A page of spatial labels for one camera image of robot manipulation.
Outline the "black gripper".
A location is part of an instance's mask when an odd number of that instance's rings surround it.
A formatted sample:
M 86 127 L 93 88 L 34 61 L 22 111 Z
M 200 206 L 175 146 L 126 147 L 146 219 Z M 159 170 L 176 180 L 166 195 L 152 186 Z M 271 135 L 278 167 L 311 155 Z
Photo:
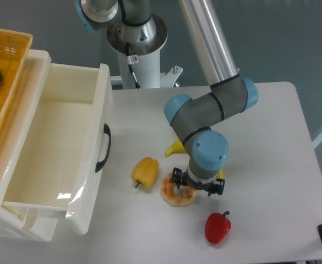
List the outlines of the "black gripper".
M 222 195 L 225 188 L 225 179 L 216 179 L 216 176 L 212 178 L 200 178 L 189 167 L 185 172 L 179 168 L 174 168 L 169 183 L 174 184 L 177 189 L 180 186 L 189 186 L 195 190 L 204 190 L 208 193 L 208 196 L 212 194 Z

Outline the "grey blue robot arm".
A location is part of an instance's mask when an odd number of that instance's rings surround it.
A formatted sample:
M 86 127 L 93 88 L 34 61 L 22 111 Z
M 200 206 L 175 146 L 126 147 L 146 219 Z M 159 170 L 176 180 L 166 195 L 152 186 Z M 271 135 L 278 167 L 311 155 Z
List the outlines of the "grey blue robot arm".
M 151 12 L 150 1 L 75 1 L 74 5 L 86 31 L 107 28 L 124 89 L 176 83 L 178 68 L 160 72 L 167 27 Z M 217 174 L 227 160 L 229 146 L 212 126 L 253 107 L 258 89 L 252 80 L 240 76 L 212 3 L 180 1 L 179 6 L 210 91 L 196 99 L 178 95 L 164 106 L 169 125 L 189 155 L 187 169 L 175 168 L 170 182 L 221 195 L 225 182 Z

